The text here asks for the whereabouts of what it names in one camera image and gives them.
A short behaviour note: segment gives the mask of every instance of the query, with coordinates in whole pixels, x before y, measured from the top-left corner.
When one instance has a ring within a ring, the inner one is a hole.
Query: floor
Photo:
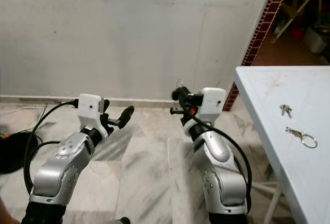
[[[33,127],[41,109],[0,104],[1,133]],[[119,117],[123,108],[109,108]],[[242,99],[223,112],[216,127],[228,133],[246,152],[254,181],[267,179],[268,159]],[[63,140],[79,130],[76,109],[61,108],[38,130],[44,141]],[[43,147],[32,162],[32,175],[54,147]],[[81,173],[63,223],[107,223],[127,216],[133,224],[207,224],[201,176],[192,163],[192,143],[183,133],[179,116],[168,109],[136,108],[129,124],[99,144],[93,160]],[[21,220],[28,203],[22,170],[0,177],[0,196]],[[270,195],[252,190],[250,223],[262,223]],[[273,223],[294,223],[285,198]]]
[[[317,54],[311,53],[301,40],[290,33],[271,44],[273,38],[271,32],[266,36],[254,66],[329,65],[328,61],[319,59]]]

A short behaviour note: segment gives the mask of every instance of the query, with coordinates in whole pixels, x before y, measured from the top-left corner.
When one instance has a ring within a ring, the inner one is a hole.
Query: red brick trim
[[[241,66],[251,66],[259,52],[259,49],[263,43],[263,40],[268,33],[268,30],[275,18],[275,15],[279,9],[282,0],[268,0],[265,8],[263,9],[262,16],[259,24],[254,31],[253,37],[250,41],[249,47],[245,52],[245,56],[242,60]],[[223,107],[224,111],[230,111],[238,96],[238,89],[233,84],[231,90],[228,93],[227,100]]]

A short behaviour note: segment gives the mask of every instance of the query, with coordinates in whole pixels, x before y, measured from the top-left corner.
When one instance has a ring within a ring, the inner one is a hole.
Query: white wall
[[[0,92],[169,99],[233,82],[266,0],[0,0]]]

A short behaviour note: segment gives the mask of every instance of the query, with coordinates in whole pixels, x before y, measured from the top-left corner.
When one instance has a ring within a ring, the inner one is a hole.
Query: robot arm
[[[109,101],[99,96],[80,95],[81,131],[62,141],[53,156],[38,169],[23,224],[62,223],[79,174],[90,162],[97,144],[114,131],[108,124],[123,128],[134,112],[134,107],[130,106],[119,119],[108,119],[108,114],[104,113],[108,106]]]
[[[193,140],[193,159],[202,175],[211,223],[247,223],[246,182],[231,148],[220,134],[191,118],[193,115],[214,126],[225,97],[223,89],[204,88],[198,94],[191,94],[186,87],[177,88],[172,98],[178,100],[184,110],[171,108],[171,114],[184,115],[181,122],[185,134]]]

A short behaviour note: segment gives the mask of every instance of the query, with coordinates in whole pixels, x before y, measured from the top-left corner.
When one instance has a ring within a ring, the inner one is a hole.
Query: keyring
[[[291,129],[291,128],[289,128],[289,127],[287,127],[285,131],[286,131],[286,132],[289,132],[289,133],[291,133],[291,134],[293,134],[294,136],[296,136],[296,137],[298,137],[298,138],[300,138],[301,143],[304,144],[307,148],[316,148],[316,147],[318,146],[318,141],[317,141],[314,137],[312,137],[311,135],[309,135],[309,134],[301,133],[300,131],[297,131],[297,130]],[[305,141],[304,141],[304,140],[305,140],[304,137],[309,137],[309,138],[311,138],[311,139],[314,141],[315,146],[309,146],[309,145],[307,145],[307,144],[305,143]]]

